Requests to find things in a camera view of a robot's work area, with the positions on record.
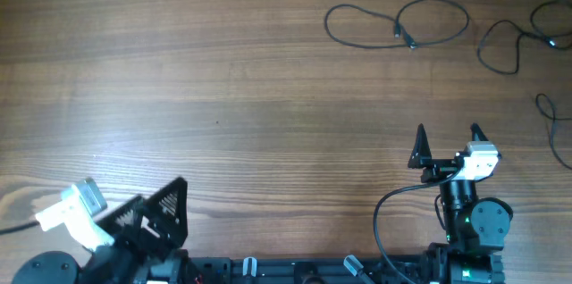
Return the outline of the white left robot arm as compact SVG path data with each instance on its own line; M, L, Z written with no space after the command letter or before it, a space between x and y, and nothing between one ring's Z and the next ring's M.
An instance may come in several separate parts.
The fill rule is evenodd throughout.
M84 265L62 251L29 259L15 283L182 283L188 255L188 183L178 177L144 198L137 195L108 213L93 179L71 185L58 203L37 213L44 231L63 225L91 254Z

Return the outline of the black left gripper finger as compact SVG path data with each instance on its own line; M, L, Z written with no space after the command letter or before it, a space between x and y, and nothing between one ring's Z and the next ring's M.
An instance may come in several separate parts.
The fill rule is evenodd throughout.
M187 190L187 181L177 177L144 203L148 227L173 248L181 247L188 236Z
M97 222L97 225L110 235L119 233L126 225L132 225L136 219L136 209L144 202L141 195L134 196Z

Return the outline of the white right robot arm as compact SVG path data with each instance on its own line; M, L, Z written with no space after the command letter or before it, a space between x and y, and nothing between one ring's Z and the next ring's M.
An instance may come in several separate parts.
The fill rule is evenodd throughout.
M421 257L423 283L501 284L506 281L499 252L504 248L513 210L495 197L480 198L476 184L493 175L501 159L477 124L472 140L451 159L434 159L425 133L417 128L408 168L423 171L424 186L440 188L445 244L432 243Z

